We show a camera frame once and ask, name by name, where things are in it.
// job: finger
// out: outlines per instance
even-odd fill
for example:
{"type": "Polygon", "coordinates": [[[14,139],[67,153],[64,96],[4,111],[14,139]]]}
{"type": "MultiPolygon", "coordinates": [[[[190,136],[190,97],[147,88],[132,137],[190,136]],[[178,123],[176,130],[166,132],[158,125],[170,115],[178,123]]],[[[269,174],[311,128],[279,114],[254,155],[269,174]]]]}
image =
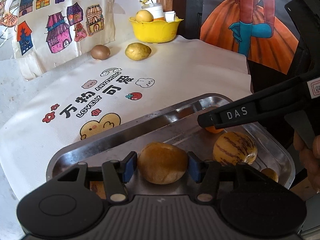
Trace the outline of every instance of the finger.
{"type": "Polygon", "coordinates": [[[236,38],[238,41],[242,41],[242,38],[236,33],[233,33],[233,37],[236,38]]]}
{"type": "Polygon", "coordinates": [[[317,192],[320,193],[320,174],[317,175],[311,174],[308,172],[308,180],[312,186],[312,188],[317,192]]]}
{"type": "Polygon", "coordinates": [[[302,151],[303,148],[306,147],[306,144],[301,139],[300,135],[297,133],[297,131],[294,131],[293,135],[293,146],[297,151],[302,151]]]}
{"type": "Polygon", "coordinates": [[[320,159],[320,135],[318,135],[315,140],[313,141],[313,155],[320,159]]]}
{"type": "Polygon", "coordinates": [[[311,150],[304,148],[300,152],[300,161],[308,172],[316,174],[319,171],[319,160],[315,158],[311,150]]]}
{"type": "Polygon", "coordinates": [[[235,34],[238,37],[240,37],[240,32],[236,28],[232,28],[231,30],[233,31],[233,34],[235,34]]]}

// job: stainless steel tray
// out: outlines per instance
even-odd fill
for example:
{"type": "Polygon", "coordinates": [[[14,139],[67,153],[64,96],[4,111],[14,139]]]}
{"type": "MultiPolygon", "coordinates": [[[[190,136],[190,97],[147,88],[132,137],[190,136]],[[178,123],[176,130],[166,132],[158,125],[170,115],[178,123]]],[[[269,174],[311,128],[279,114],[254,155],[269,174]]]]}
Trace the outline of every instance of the stainless steel tray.
{"type": "MultiPolygon", "coordinates": [[[[79,161],[85,161],[91,167],[100,166],[109,160],[122,160],[130,151],[139,153],[153,141],[193,151],[202,160],[212,159],[213,145],[221,133],[212,134],[202,129],[197,124],[197,117],[229,102],[229,98],[219,94],[204,94],[64,147],[50,160],[47,180],[79,161]]],[[[226,128],[224,131],[239,131],[254,137],[258,157],[252,166],[257,170],[272,168],[279,175],[279,183],[286,188],[290,187],[295,176],[293,160],[262,126],[250,123],[226,128]]],[[[136,171],[126,186],[131,194],[175,195],[195,192],[199,185],[187,173],[175,183],[154,185],[143,180],[136,171]]],[[[227,191],[230,185],[225,183],[220,187],[227,191]]]]}

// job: human hand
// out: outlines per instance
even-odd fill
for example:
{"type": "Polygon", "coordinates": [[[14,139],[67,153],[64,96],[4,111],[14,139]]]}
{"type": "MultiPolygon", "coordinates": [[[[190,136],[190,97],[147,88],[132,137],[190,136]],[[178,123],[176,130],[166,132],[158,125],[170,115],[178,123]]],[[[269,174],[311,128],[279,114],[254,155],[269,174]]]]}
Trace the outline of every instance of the human hand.
{"type": "Polygon", "coordinates": [[[299,151],[300,161],[308,172],[308,180],[313,189],[320,192],[320,136],[313,141],[312,150],[309,150],[304,141],[294,131],[293,146],[299,151]]]}
{"type": "Polygon", "coordinates": [[[240,35],[240,22],[233,23],[229,26],[229,29],[233,31],[233,37],[236,40],[236,43],[239,43],[242,41],[241,35],[240,35]]]}

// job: yellow bowl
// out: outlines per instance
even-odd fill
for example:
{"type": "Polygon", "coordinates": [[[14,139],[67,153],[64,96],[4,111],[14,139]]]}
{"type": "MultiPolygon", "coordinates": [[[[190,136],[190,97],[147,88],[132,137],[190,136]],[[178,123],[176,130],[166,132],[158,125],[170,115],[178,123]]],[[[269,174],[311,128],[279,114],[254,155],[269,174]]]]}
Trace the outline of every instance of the yellow bowl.
{"type": "Polygon", "coordinates": [[[172,41],[177,35],[179,23],[182,19],[176,18],[174,22],[154,21],[136,22],[134,17],[130,17],[133,32],[139,41],[149,43],[162,43],[172,41]]]}

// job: orange skirt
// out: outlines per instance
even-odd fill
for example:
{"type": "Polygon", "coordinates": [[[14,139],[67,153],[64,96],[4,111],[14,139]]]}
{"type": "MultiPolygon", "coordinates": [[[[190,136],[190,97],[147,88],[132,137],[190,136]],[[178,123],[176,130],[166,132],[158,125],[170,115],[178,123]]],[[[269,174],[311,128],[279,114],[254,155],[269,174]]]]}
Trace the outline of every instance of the orange skirt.
{"type": "MultiPolygon", "coordinates": [[[[229,26],[240,20],[240,4],[234,0],[223,1],[209,15],[201,27],[200,39],[214,46],[238,52],[238,44],[229,26]]],[[[263,7],[253,11],[253,24],[264,22],[263,7]]],[[[297,38],[275,17],[271,38],[251,37],[248,59],[287,74],[298,46],[297,38]]]]}

